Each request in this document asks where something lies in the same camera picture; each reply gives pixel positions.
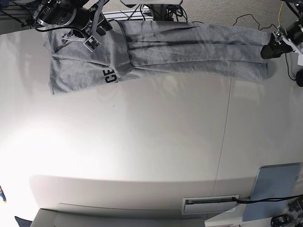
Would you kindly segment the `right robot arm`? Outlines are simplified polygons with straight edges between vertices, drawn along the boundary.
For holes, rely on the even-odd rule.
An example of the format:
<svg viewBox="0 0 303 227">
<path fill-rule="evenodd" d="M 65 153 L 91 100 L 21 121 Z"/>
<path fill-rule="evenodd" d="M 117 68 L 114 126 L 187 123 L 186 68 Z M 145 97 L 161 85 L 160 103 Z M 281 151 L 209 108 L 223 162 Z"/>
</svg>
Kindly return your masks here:
<svg viewBox="0 0 303 227">
<path fill-rule="evenodd" d="M 99 0 L 89 9 L 87 0 L 45 0 L 36 10 L 34 29 L 51 32 L 68 29 L 62 36 L 62 43 L 82 42 L 90 51 L 100 45 L 101 37 L 112 30 L 110 22 L 102 13 L 106 0 Z"/>
</svg>

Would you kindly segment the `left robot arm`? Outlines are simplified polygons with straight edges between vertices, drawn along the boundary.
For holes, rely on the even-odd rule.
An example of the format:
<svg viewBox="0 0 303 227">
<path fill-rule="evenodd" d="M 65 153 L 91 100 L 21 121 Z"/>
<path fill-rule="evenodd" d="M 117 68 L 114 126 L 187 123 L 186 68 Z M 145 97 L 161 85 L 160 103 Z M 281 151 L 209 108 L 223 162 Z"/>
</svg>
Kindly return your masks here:
<svg viewBox="0 0 303 227">
<path fill-rule="evenodd" d="M 301 0 L 284 0 L 286 5 L 297 17 L 287 28 L 282 28 L 280 20 L 275 32 L 271 33 L 270 41 L 263 46 L 261 58 L 264 60 L 279 58 L 282 54 L 295 52 L 298 54 L 297 64 L 303 65 L 303 2 Z"/>
</svg>

